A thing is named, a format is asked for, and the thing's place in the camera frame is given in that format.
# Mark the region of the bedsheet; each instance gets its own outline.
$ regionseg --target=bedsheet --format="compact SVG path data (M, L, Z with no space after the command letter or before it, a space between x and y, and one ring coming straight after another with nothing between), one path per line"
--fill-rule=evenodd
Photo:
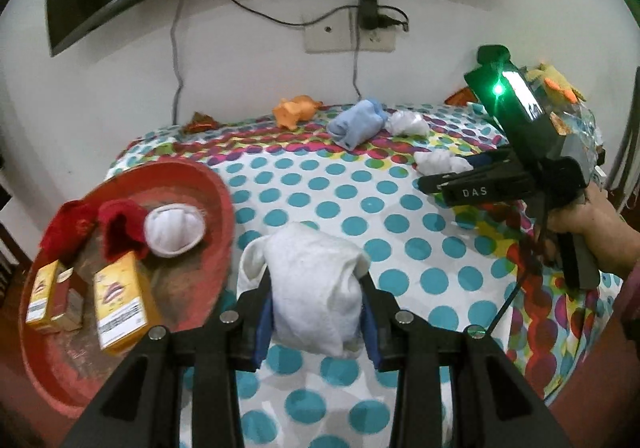
M271 116L194 136L178 127L131 143L108 177L168 155L199 161L227 184L236 210L232 275L224 298L234 301L244 247L289 221L345 237L372 258L376 285L401 307L436 326L487 326L527 269L518 241L532 222L521 203L446 208L417 190L412 153L448 148L474 154L505 139L481 107L407 107L426 115L428 139L382 131L349 153L324 126L350 105L324 107L295 132ZM561 273L530 276L494 338L545 399L551 400L603 328L620 280L569 294ZM180 439L191 446L192 373L187 373ZM273 344L255 373L238 372L242 431L248 446L344 448L387 446L397 375L376 372L366 354L334 360ZM441 370L443 432L450 439L448 370Z

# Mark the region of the metal screw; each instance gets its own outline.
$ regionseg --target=metal screw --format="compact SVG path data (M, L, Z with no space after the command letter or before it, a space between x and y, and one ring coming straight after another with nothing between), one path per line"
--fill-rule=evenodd
M151 327L151 329L149 329L149 338L151 338L152 340L161 340L162 338L164 338L165 334L166 329L161 325L156 325L155 327Z
M401 323L402 325L407 325L408 323L414 321L414 315L411 313L411 311L398 311L396 313L396 321L398 323Z
M475 340L481 340L486 335L486 329L481 325L470 325L466 328L466 333Z
M220 315L220 321L222 323L234 323L239 317L240 315L236 311L224 311Z

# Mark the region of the white cloth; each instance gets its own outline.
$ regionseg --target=white cloth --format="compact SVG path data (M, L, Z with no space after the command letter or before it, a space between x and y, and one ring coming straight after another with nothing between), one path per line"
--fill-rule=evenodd
M450 150L434 150L433 152L415 152L415 165L422 175L437 175L442 173L461 173L473 170L463 157L459 157Z
M244 249L238 296L271 273L274 338L286 347L333 358L356 358L362 290L369 256L352 242L291 222Z
M204 218L187 204L167 204L145 218L145 240L162 258L172 258L193 248L204 236Z
M425 136L431 134L429 123L420 112L396 110L385 123L385 130L393 136Z

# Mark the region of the light blue cloth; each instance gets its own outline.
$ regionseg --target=light blue cloth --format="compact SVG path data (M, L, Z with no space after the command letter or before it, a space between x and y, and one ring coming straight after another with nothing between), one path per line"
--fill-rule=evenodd
M384 126L389 115L376 100L361 100L330 121L326 130L335 144L351 151L373 138Z

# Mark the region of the green light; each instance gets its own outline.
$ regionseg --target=green light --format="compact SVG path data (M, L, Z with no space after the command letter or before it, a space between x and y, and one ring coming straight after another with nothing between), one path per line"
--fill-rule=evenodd
M502 94L504 94L504 87L502 86L502 84L500 82L496 83L494 85L494 94L496 96L501 96Z

